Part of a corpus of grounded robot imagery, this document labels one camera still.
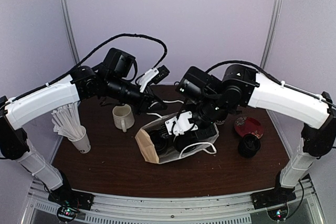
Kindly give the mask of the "clear glass pitcher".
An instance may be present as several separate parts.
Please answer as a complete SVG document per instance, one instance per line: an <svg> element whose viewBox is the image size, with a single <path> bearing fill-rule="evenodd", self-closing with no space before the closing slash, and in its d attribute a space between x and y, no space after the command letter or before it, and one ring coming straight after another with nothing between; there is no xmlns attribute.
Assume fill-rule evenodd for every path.
<svg viewBox="0 0 336 224"><path fill-rule="evenodd" d="M134 115L132 108L128 104L115 106L112 109L112 116L116 128L122 130L124 133L134 126Z"/></svg>

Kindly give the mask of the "black cup lid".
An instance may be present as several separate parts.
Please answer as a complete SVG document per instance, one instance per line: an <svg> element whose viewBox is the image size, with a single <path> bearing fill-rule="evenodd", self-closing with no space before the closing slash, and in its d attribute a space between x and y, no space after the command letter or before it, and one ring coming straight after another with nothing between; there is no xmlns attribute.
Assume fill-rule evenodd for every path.
<svg viewBox="0 0 336 224"><path fill-rule="evenodd" d="M149 133L149 136L158 155L166 153L167 149L171 146L172 138L169 135L160 133L159 131L152 131Z"/></svg>
<svg viewBox="0 0 336 224"><path fill-rule="evenodd" d="M177 136L173 142L173 146L179 153L185 148L183 153L188 153L196 148L196 143L199 143L199 140L195 136L187 136L185 134Z"/></svg>

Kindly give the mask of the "brown paper takeout bag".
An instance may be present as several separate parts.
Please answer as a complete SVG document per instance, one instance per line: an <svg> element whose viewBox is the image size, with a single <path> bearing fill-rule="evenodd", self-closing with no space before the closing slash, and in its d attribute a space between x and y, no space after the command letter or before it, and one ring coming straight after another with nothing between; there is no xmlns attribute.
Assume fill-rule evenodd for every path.
<svg viewBox="0 0 336 224"><path fill-rule="evenodd" d="M194 108L190 108L181 113L158 115L138 130L135 140L146 162L161 165L201 151L216 154L214 144L218 137L216 124L200 126L195 122Z"/></svg>

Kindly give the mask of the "stack of black lids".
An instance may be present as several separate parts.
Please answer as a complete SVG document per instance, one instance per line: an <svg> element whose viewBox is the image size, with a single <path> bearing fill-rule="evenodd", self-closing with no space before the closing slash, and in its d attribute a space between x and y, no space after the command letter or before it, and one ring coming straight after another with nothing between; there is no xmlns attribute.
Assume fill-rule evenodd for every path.
<svg viewBox="0 0 336 224"><path fill-rule="evenodd" d="M238 144L238 153L244 158L252 158L260 150L261 143L258 137L246 134Z"/></svg>

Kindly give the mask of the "stack of paper cups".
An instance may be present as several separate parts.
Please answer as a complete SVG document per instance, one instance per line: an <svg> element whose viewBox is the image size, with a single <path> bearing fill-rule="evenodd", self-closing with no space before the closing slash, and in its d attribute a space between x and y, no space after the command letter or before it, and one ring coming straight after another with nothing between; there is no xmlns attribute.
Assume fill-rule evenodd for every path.
<svg viewBox="0 0 336 224"><path fill-rule="evenodd" d="M224 114L223 116L221 116L220 118L218 118L215 121L216 125L223 125L225 123L226 118L227 118L227 114Z"/></svg>

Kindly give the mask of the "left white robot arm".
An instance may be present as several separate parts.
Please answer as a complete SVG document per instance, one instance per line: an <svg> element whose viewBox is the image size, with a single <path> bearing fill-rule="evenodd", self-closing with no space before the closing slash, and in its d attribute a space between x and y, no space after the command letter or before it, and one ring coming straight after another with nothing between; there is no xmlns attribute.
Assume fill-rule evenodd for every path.
<svg viewBox="0 0 336 224"><path fill-rule="evenodd" d="M22 128L27 122L63 105L90 99L110 97L121 104L130 104L137 114L158 110L166 104L149 88L168 76L166 66L153 67L132 84L126 79L130 69L137 67L135 57L120 49L111 48L103 62L93 68L75 67L55 83L26 96L8 99L1 97L1 154L4 159L15 160L33 176L39 178L50 190L50 195L60 204L71 205L76 197L65 174L54 168L28 140Z"/></svg>

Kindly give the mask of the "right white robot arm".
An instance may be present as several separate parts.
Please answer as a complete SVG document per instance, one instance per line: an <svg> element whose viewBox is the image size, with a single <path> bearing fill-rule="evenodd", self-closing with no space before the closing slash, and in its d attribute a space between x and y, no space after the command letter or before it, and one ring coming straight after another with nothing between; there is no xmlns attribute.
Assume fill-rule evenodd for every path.
<svg viewBox="0 0 336 224"><path fill-rule="evenodd" d="M190 107L168 128L174 135L206 128L240 106L275 111L303 122L297 152L278 173L273 189L252 194L256 203L289 201L296 184L313 162L333 148L335 109L330 95L291 87L251 63L231 61L222 79L192 66L176 90L189 100Z"/></svg>

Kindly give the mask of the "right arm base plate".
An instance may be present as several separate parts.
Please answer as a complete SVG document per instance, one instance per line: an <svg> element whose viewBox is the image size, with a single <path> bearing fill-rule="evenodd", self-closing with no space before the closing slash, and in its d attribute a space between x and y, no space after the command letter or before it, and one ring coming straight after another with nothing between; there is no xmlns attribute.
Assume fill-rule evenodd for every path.
<svg viewBox="0 0 336 224"><path fill-rule="evenodd" d="M293 188L279 187L251 194L254 209L268 208L284 204L295 199L296 194L294 193Z"/></svg>

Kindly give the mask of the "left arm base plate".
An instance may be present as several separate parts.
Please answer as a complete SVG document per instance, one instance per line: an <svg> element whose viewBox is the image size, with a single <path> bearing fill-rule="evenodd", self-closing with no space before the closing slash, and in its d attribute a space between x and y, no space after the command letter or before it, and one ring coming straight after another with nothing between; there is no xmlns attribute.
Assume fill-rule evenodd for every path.
<svg viewBox="0 0 336 224"><path fill-rule="evenodd" d="M60 206L70 207L74 210L90 210L93 204L94 195L75 190L51 191L48 200Z"/></svg>

